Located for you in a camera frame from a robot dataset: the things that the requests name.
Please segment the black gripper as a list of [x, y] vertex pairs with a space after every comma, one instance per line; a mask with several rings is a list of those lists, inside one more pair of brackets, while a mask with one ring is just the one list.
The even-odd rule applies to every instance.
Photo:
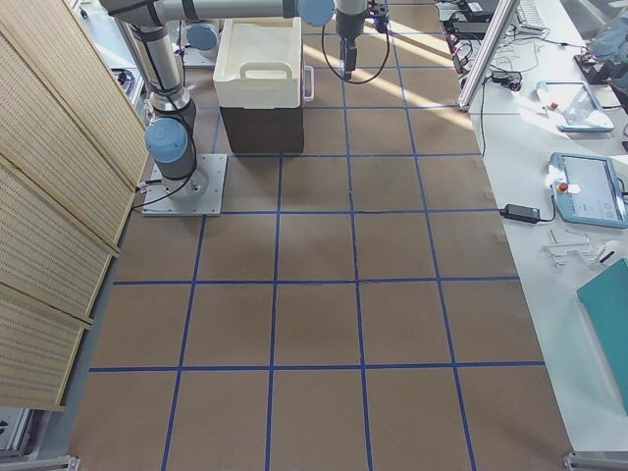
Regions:
[[362, 34], [367, 17], [366, 0], [337, 0], [336, 27], [340, 40], [340, 60], [342, 73], [352, 79], [356, 69], [357, 47], [354, 39]]

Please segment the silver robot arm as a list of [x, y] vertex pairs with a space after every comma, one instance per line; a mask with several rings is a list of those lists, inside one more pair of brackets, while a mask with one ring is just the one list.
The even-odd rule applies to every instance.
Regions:
[[221, 116], [237, 155], [298, 155], [304, 150], [301, 26], [336, 23], [341, 79], [356, 68], [356, 40], [372, 1], [105, 1], [129, 34], [128, 46], [150, 93], [155, 118], [145, 133], [165, 194], [176, 201], [210, 182], [194, 138], [196, 106], [184, 84], [168, 25], [181, 22], [197, 50], [219, 50], [213, 73]]

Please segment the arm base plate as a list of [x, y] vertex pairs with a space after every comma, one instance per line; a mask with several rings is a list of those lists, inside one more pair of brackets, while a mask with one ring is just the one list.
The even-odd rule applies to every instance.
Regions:
[[197, 168], [185, 186], [172, 195], [183, 182], [163, 180], [154, 164], [151, 180], [160, 180], [146, 190], [146, 202], [140, 208], [144, 216], [195, 217], [219, 216], [222, 210], [227, 154], [198, 154]]

